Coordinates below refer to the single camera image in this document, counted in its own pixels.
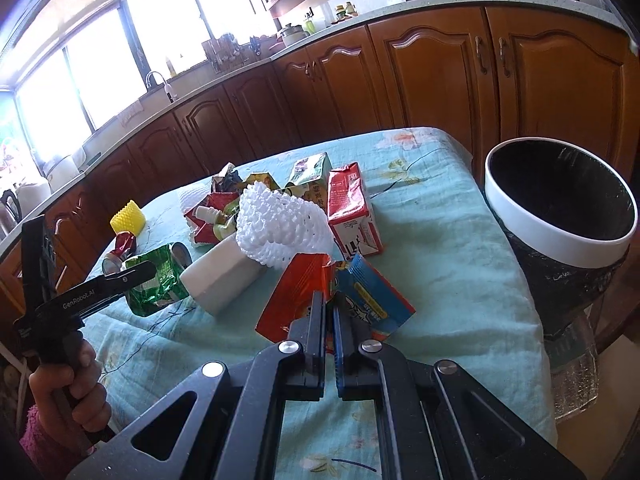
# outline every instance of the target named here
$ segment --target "light blue tablecloth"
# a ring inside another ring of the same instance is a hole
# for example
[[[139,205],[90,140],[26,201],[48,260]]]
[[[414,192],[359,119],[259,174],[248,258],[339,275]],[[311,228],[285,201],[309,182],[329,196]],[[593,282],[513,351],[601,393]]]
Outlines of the light blue tablecloth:
[[[463,160],[468,154],[432,128],[373,132],[292,150],[239,168],[268,171],[283,185],[293,163],[327,152],[334,167],[357,160],[372,199],[385,252],[369,258],[415,307],[388,342],[407,358],[452,358],[551,443],[556,442],[542,327],[526,280]],[[177,193],[144,209],[139,251],[182,241],[194,248]],[[100,271],[100,261],[91,276]],[[113,422],[124,427],[210,360],[229,365],[269,344],[254,332],[280,272],[269,269],[212,317],[191,298],[150,317],[119,300],[86,322],[84,336],[108,372],[102,381]],[[376,469],[334,459],[351,460]],[[380,457],[372,402],[342,402],[327,360],[321,402],[288,402],[277,478],[376,478]]]

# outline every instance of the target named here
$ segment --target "kitchen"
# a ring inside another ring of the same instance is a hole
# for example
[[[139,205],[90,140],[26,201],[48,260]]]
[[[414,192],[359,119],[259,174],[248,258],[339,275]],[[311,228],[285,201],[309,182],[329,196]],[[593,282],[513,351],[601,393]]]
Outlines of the kitchen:
[[[603,0],[37,1],[0,30],[0,189],[46,215],[60,292],[129,200],[229,161],[405,126],[449,132],[478,182],[513,137],[574,142],[627,181],[638,158],[638,47]],[[5,223],[3,342],[24,311]]]

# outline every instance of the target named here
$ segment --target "faucet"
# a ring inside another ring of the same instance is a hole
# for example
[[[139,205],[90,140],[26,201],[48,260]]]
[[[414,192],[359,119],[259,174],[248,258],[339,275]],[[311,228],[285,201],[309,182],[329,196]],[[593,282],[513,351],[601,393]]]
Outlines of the faucet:
[[[152,76],[152,74],[158,74],[162,78],[162,82],[164,83],[164,93],[169,98],[169,102],[173,103],[174,102],[174,98],[178,97],[178,94],[175,93],[175,91],[172,88],[172,86],[164,79],[164,76],[161,73],[159,73],[158,70],[151,70],[146,75],[146,78],[145,78],[146,87],[147,88],[151,88],[151,76]]]

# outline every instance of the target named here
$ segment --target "white countertop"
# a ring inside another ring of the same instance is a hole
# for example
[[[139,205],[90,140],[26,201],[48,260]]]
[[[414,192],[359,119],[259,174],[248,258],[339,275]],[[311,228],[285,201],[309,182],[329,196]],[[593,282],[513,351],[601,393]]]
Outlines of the white countertop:
[[[195,90],[189,92],[187,95],[180,97],[171,105],[166,108],[160,110],[157,114],[152,115],[146,121],[144,121],[139,126],[135,127],[131,130],[127,135],[122,137],[118,142],[116,142],[113,146],[110,147],[106,152],[104,152],[100,158],[98,158],[89,168],[80,173],[80,175],[76,176],[71,182],[67,183],[65,186],[57,190],[53,193],[49,198],[47,198],[44,202],[42,202],[34,211],[29,213],[25,220],[29,220],[35,218],[39,214],[41,214],[44,210],[47,209],[51,204],[53,204],[60,196],[65,194],[69,189],[71,189],[75,184],[80,182],[84,177],[91,172],[98,164],[100,164],[105,158],[107,158],[111,153],[117,150],[121,145],[127,142],[131,137],[133,137],[140,130],[151,124],[158,117],[164,115],[167,112],[170,112],[175,107],[180,106],[184,102],[193,98],[197,94],[212,88],[220,83],[225,82],[226,80],[239,75],[241,73],[247,72],[252,68],[256,68],[257,66],[261,66],[267,63],[270,63],[273,60],[276,60],[282,56],[286,56],[291,52],[304,47],[309,43],[313,43],[316,40],[320,40],[321,38],[325,38],[336,32],[340,32],[342,30],[347,30],[348,28],[357,27],[359,25],[363,25],[368,22],[372,22],[373,20],[378,20],[380,18],[385,18],[387,16],[392,16],[394,14],[399,14],[402,12],[407,12],[409,10],[417,10],[417,9],[426,9],[428,7],[441,7],[441,6],[452,6],[452,5],[460,5],[460,4],[490,4],[490,3],[502,3],[502,4],[517,4],[521,6],[531,5],[536,7],[548,7],[549,9],[554,10],[563,10],[565,12],[573,12],[575,14],[580,14],[582,16],[587,16],[589,18],[593,18],[599,20],[600,22],[608,23],[609,25],[613,25],[614,27],[623,28],[620,21],[610,12],[606,10],[600,9],[599,7],[593,7],[589,4],[584,4],[582,2],[576,2],[575,0],[411,0],[410,2],[402,2],[400,4],[395,4],[388,7],[382,7],[381,9],[372,10],[371,12],[366,12],[356,18],[351,18],[350,20],[345,20],[344,22],[337,23],[336,25],[332,25],[331,27],[325,28],[312,34],[308,38],[301,40],[287,48],[281,50],[279,53],[274,54],[270,58],[265,58],[251,65],[243,66],[238,70],[234,70],[228,74],[225,74],[219,78],[210,81],[206,85],[203,85]],[[20,233],[20,224],[15,227],[4,240],[0,242],[0,254],[4,256],[4,253],[9,249],[13,244],[15,239],[18,237]]]

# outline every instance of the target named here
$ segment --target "window frame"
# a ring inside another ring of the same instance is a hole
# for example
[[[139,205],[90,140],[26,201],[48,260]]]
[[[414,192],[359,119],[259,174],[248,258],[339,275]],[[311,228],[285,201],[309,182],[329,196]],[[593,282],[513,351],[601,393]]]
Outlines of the window frame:
[[[209,24],[209,22],[207,20],[207,17],[205,15],[205,13],[204,13],[204,10],[202,9],[202,4],[200,3],[200,0],[194,0],[194,1],[196,3],[197,8],[198,8],[198,12],[200,13],[200,19],[204,23],[204,26],[205,26],[205,28],[207,30],[209,38],[213,40],[214,39],[214,35],[212,33],[210,24]],[[146,75],[151,71],[151,68],[149,66],[148,60],[146,59],[145,51],[142,48],[142,44],[140,42],[140,38],[138,37],[135,24],[133,23],[133,19],[131,17],[131,13],[130,13],[130,10],[129,10],[129,4],[127,3],[127,0],[114,0],[114,1],[110,2],[108,5],[106,5],[103,8],[97,10],[93,15],[91,15],[89,18],[87,18],[84,22],[80,23],[72,31],[68,32],[66,35],[61,37],[58,40],[57,43],[53,44],[50,47],[49,51],[46,52],[46,54],[44,56],[42,56],[39,60],[37,60],[35,63],[33,63],[33,65],[30,67],[30,69],[28,69],[24,74],[22,74],[20,76],[20,78],[18,79],[18,83],[13,88],[11,88],[9,90],[15,96],[17,94],[18,90],[25,83],[25,81],[27,81],[31,77],[31,75],[33,75],[33,73],[36,72],[36,70],[39,69],[39,67],[41,65],[43,65],[43,63],[46,62],[47,59],[49,59],[50,56],[53,56],[57,51],[61,50],[62,54],[64,56],[64,59],[65,59],[66,69],[68,71],[70,80],[71,80],[72,85],[74,87],[76,98],[78,99],[78,103],[79,103],[79,105],[81,107],[82,114],[84,115],[84,119],[87,122],[89,130],[91,131],[91,134],[90,134],[89,138],[93,137],[98,130],[100,130],[101,128],[103,128],[107,124],[110,124],[111,121],[113,121],[113,118],[111,118],[106,123],[104,123],[104,125],[101,126],[100,128],[96,128],[95,127],[94,121],[92,120],[91,115],[88,113],[86,107],[84,106],[84,103],[82,102],[82,97],[80,95],[80,91],[79,91],[78,85],[76,84],[76,81],[74,79],[74,76],[73,76],[73,73],[72,73],[72,70],[71,70],[71,65],[70,65],[70,62],[69,62],[69,54],[68,54],[68,50],[66,48],[66,44],[76,34],[81,32],[86,26],[88,26],[90,23],[94,22],[95,20],[99,19],[101,16],[103,16],[107,12],[110,12],[111,10],[114,10],[114,9],[116,9],[118,11],[118,16],[120,18],[120,23],[122,24],[122,30],[124,31],[125,37],[127,38],[127,43],[129,44],[129,49],[131,51],[131,55],[133,56],[134,62],[136,63],[136,67],[138,68],[138,73],[140,74],[140,77],[142,78],[142,81],[145,82],[146,93],[144,95],[148,95],[148,94],[151,94],[152,92],[155,92],[156,89],[159,88],[161,85],[155,83],[155,78],[151,78],[150,84],[146,85],[145,78],[146,78]],[[274,19],[274,22],[275,22],[276,26],[279,25],[279,20],[277,20],[277,18]],[[18,119],[20,121],[20,124],[23,125],[23,131],[24,131],[24,134],[25,134],[26,142],[30,146],[30,148],[33,149],[34,148],[33,140],[31,139],[31,136],[30,136],[30,133],[29,133],[28,129],[26,127],[24,127],[24,125],[25,125],[24,111],[22,110],[22,107],[20,106],[18,99],[14,99],[14,100],[15,100],[16,107],[17,107],[17,110],[18,110]]]

